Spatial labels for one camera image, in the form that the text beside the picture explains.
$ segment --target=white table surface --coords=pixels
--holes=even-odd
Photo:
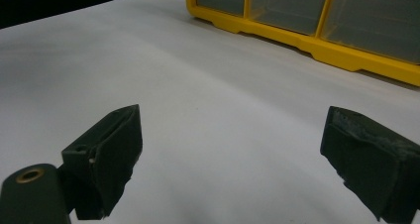
[[[0,179],[139,103],[144,152],[102,222],[376,223],[320,155],[329,106],[420,143],[420,89],[116,0],[0,30]]]

